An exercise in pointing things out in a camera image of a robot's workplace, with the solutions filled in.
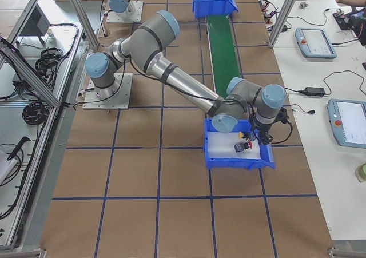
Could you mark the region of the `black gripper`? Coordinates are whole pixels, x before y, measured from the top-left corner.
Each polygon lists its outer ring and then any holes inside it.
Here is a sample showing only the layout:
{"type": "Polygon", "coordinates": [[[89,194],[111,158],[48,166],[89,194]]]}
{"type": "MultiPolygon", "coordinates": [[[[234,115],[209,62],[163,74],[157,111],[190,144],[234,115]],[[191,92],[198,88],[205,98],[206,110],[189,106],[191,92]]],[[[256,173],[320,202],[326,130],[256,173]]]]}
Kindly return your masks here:
{"type": "Polygon", "coordinates": [[[247,134],[248,141],[255,141],[257,139],[257,134],[255,131],[258,132],[260,136],[260,142],[263,145],[271,144],[272,136],[269,134],[269,130],[272,127],[272,123],[270,124],[263,124],[257,120],[249,120],[251,131],[247,134]]]}

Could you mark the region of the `person forearm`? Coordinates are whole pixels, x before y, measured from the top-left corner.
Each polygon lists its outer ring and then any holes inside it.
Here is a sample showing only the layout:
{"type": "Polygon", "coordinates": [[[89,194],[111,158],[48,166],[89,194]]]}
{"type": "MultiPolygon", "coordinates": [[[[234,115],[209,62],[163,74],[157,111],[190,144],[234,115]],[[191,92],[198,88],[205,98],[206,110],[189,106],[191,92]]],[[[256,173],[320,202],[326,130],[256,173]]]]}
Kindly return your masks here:
{"type": "Polygon", "coordinates": [[[366,0],[335,0],[337,3],[351,7],[364,7],[366,0]]]}

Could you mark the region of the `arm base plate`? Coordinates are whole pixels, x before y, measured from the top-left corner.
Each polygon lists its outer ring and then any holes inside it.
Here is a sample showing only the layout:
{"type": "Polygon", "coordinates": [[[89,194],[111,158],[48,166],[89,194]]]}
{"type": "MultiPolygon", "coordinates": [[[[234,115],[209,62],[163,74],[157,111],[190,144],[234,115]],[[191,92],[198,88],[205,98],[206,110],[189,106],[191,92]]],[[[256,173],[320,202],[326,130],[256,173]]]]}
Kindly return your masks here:
{"type": "Polygon", "coordinates": [[[86,92],[81,104],[85,110],[128,110],[133,82],[132,73],[115,73],[111,87],[100,89],[89,81],[91,91],[86,92]]]}
{"type": "Polygon", "coordinates": [[[140,23],[142,17],[143,1],[110,0],[106,22],[107,23],[140,23]]]}

